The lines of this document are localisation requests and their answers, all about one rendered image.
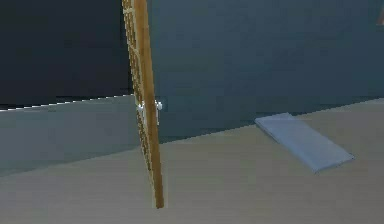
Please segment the brown wooden room door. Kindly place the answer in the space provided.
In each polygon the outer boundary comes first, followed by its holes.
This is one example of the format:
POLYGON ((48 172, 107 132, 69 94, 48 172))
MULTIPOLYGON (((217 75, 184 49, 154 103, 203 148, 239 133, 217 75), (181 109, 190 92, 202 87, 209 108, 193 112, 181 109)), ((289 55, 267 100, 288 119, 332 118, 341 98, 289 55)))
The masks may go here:
POLYGON ((149 15, 147 0, 121 0, 125 25, 133 95, 141 151, 152 188, 153 206, 164 207, 164 192, 156 123, 155 88, 152 67, 149 15), (145 102, 146 124, 137 106, 145 102))

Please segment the pale blue floor cloth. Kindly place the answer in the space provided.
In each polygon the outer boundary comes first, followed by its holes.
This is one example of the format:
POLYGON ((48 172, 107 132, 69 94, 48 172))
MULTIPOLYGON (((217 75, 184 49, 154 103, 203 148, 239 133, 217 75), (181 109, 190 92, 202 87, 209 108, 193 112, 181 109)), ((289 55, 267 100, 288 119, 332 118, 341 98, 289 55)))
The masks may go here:
POLYGON ((344 148, 290 113, 259 117, 255 123, 314 173, 355 159, 344 148))

